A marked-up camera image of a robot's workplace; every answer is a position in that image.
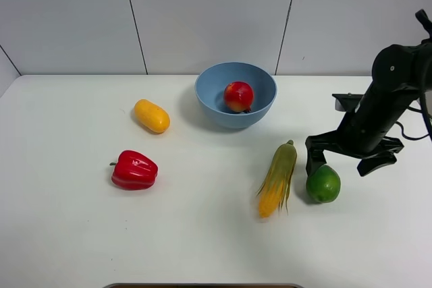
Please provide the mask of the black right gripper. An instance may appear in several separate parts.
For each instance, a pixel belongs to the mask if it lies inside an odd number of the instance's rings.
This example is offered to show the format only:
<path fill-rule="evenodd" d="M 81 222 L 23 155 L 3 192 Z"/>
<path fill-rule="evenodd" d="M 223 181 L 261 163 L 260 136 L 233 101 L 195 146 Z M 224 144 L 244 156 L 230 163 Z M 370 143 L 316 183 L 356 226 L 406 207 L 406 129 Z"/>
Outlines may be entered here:
<path fill-rule="evenodd" d="M 386 135 L 418 97 L 416 87 L 385 91 L 371 83 L 355 110 L 345 112 L 336 131 L 306 138 L 307 175 L 327 163 L 325 150 L 360 159 L 357 171 L 361 177 L 395 164 L 395 154 L 404 145 L 398 138 Z"/>

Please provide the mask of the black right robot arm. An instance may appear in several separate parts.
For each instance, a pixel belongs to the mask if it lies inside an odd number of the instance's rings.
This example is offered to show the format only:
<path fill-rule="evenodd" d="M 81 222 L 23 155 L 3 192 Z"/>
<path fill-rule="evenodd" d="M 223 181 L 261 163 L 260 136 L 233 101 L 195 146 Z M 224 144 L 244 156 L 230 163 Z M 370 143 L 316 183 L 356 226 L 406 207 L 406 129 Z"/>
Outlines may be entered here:
<path fill-rule="evenodd" d="M 387 133 L 415 100 L 420 100 L 423 118 L 429 120 L 425 93 L 430 89 L 431 43 L 382 50 L 364 94 L 334 94 L 345 113 L 338 128 L 306 139 L 307 175 L 326 164 L 326 150 L 359 159 L 360 176 L 394 164 L 404 145 Z"/>

